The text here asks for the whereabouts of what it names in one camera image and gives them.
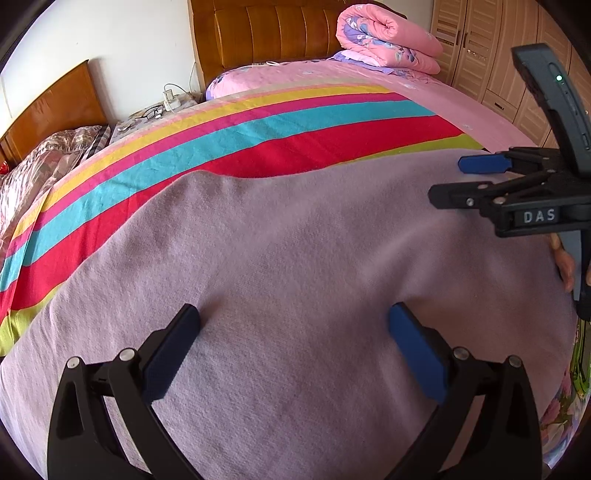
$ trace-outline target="lavender blanket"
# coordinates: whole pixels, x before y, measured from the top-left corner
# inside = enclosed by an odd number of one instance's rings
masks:
[[[521,356],[541,415],[569,362],[571,300],[545,240],[499,239],[476,212],[429,204],[431,184],[473,180],[457,172],[467,153],[182,177],[80,266],[7,356],[0,418],[46,475],[68,357],[138,347],[185,302],[206,324],[154,408],[207,480],[384,478],[434,408],[388,336],[397,301],[480,358]]]

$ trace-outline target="metal screw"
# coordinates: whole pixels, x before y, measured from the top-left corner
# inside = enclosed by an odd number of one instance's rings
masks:
[[[135,357],[135,350],[132,348],[126,348],[125,350],[121,350],[119,354],[119,360],[122,362],[129,362]]]
[[[470,358],[470,352],[466,350],[464,347],[459,346],[454,348],[453,356],[456,357],[458,360],[468,360]]]
[[[73,356],[68,360],[68,363],[66,365],[68,368],[76,368],[78,365],[80,365],[80,358],[78,358],[77,356]]]
[[[515,368],[519,368],[521,367],[521,365],[523,365],[523,362],[521,361],[521,358],[519,358],[517,355],[511,355],[509,357],[509,365]]]

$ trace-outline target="wooden headboard panel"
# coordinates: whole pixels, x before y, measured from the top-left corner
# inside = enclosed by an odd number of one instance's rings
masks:
[[[236,67],[335,54],[339,14],[365,3],[391,10],[374,0],[189,0],[201,89]]]
[[[86,60],[51,85],[13,122],[0,138],[0,161],[14,166],[51,134],[107,123]]]

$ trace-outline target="label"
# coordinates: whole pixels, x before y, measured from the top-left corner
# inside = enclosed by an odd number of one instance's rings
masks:
[[[558,223],[558,220],[558,209],[555,207],[534,208],[515,212],[515,226],[546,225]]]

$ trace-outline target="folded pink quilt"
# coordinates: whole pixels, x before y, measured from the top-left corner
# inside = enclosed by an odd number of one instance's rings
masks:
[[[376,5],[353,5],[339,15],[336,37],[348,49],[375,59],[381,67],[438,74],[434,58],[443,51],[417,24]]]

